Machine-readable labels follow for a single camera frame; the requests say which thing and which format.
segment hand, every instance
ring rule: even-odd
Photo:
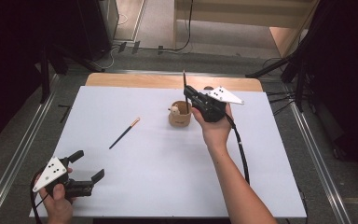
[[[45,188],[39,190],[40,197],[44,198],[48,195]],[[48,223],[49,224],[63,224],[71,223],[74,209],[71,202],[65,199],[65,187],[63,184],[58,184],[53,189],[53,198],[48,196],[43,204],[48,211]]]
[[[208,149],[216,150],[221,148],[227,148],[227,140],[229,132],[231,131],[231,125],[226,117],[220,119],[217,122],[205,122],[202,114],[198,109],[191,108],[194,118],[200,124],[202,128],[202,135]],[[232,118],[231,107],[226,105],[226,113]]]

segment pen holder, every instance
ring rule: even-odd
[[[191,103],[187,103],[185,101],[176,101],[169,108],[170,115],[168,116],[168,121],[174,127],[186,127],[191,120]]]

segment white tabletop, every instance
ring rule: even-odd
[[[305,217],[282,139],[264,92],[234,91],[244,105],[231,105],[248,161],[251,187],[275,217]],[[74,203],[75,217],[227,217],[213,163],[199,124],[168,122],[170,105],[183,90],[81,87],[54,156],[78,150],[74,180],[105,177],[90,197]],[[141,120],[112,148],[136,119]],[[243,173],[234,132],[230,156]],[[47,215],[43,205],[39,215]]]

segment brown cup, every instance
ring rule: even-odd
[[[174,127],[186,127],[190,123],[191,120],[191,103],[188,104],[188,112],[185,101],[176,101],[171,106],[177,105],[179,108],[179,114],[171,111],[168,116],[168,121]]]

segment pen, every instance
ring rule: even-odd
[[[121,136],[116,140],[116,142],[114,142],[112,144],[112,146],[110,146],[110,148],[112,148],[138,121],[140,120],[140,118],[137,118],[131,125],[130,127],[127,128],[126,131],[124,131],[124,133],[121,134]]]

